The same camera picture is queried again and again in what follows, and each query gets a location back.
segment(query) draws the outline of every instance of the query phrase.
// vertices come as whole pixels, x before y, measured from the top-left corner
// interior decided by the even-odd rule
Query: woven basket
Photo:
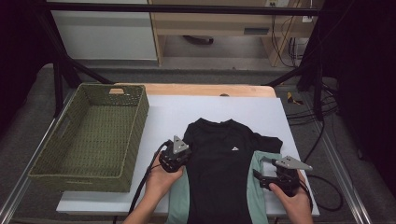
[[[148,112],[144,86],[81,84],[29,177],[57,190],[128,192]]]

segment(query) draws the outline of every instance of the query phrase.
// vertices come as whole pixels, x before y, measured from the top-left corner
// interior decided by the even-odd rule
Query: power strip
[[[313,16],[303,16],[303,22],[312,22],[313,19]]]

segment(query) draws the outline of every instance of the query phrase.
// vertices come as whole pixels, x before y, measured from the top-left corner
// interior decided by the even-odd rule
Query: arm
[[[125,219],[124,224],[145,224],[149,222],[152,213],[161,198],[169,191],[172,184],[183,174],[183,167],[175,173],[167,173],[158,161],[160,154],[155,159],[153,169],[146,182],[145,195],[134,211]]]
[[[305,183],[305,178],[298,171],[300,179]],[[270,184],[271,191],[282,202],[283,207],[288,214],[288,217],[293,224],[311,224],[314,223],[311,215],[311,208],[309,206],[309,199],[305,191],[299,188],[296,195],[289,197],[276,184]]]

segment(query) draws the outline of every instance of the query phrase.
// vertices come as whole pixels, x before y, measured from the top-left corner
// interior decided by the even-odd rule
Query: white tabletop
[[[278,98],[149,95],[148,102],[148,118],[136,160],[131,191],[129,193],[66,191],[58,204],[58,212],[74,215],[126,215],[155,150],[166,140],[172,140],[174,135],[182,138],[187,126],[199,118],[214,122],[233,119],[247,125],[255,133],[278,137],[283,141],[280,150],[282,156],[289,155],[297,160],[300,159],[283,106]],[[273,165],[264,164],[264,169],[269,172],[274,171],[275,176],[276,168]],[[263,190],[267,215],[285,216],[286,212],[274,193],[267,189]],[[165,195],[154,213],[167,214],[168,202],[168,195]],[[315,200],[313,215],[319,215]]]

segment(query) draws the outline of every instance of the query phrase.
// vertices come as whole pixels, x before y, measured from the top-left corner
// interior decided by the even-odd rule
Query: black sleeve
[[[283,142],[277,137],[261,136],[259,133],[252,133],[253,146],[256,150],[264,152],[279,153]]]

